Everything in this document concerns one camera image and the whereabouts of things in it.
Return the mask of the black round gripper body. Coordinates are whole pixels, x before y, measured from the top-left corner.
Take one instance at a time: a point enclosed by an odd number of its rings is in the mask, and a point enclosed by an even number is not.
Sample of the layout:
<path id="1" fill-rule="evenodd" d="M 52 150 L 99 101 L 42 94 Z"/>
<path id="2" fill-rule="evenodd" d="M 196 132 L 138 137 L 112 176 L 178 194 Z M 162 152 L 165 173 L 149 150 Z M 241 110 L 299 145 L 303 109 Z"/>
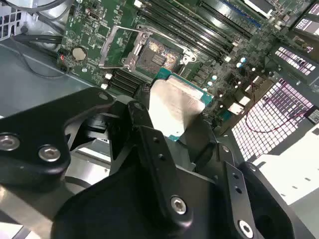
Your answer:
<path id="1" fill-rule="evenodd" d="M 227 239 L 234 231 L 223 192 L 235 168 L 218 183 L 173 163 L 120 169 L 69 199 L 56 215 L 54 239 Z"/>

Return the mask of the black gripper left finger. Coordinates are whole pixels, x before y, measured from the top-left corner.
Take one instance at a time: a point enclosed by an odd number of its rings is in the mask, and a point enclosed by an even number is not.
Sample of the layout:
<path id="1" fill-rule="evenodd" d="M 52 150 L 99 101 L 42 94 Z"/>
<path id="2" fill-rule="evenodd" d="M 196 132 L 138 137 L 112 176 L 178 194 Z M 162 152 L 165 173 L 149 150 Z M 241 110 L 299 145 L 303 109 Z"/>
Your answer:
<path id="1" fill-rule="evenodd" d="M 70 151 L 84 144 L 84 123 L 102 114 L 111 155 L 120 170 L 174 161 L 163 134 L 138 101 L 121 106 L 98 88 L 87 88 L 0 121 L 0 181 L 32 190 L 55 188 L 70 165 Z"/>

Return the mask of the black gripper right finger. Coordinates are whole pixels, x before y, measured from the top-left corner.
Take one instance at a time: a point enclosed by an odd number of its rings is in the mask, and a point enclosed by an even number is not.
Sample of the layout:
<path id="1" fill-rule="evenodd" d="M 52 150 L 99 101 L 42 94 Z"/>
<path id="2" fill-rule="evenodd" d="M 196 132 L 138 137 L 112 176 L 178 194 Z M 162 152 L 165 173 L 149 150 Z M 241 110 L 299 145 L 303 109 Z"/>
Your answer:
<path id="1" fill-rule="evenodd" d="M 187 121 L 179 142 L 191 172 L 202 177 L 187 184 L 201 233 L 211 239 L 296 238 L 296 214 L 254 164 L 235 161 L 202 116 Z"/>

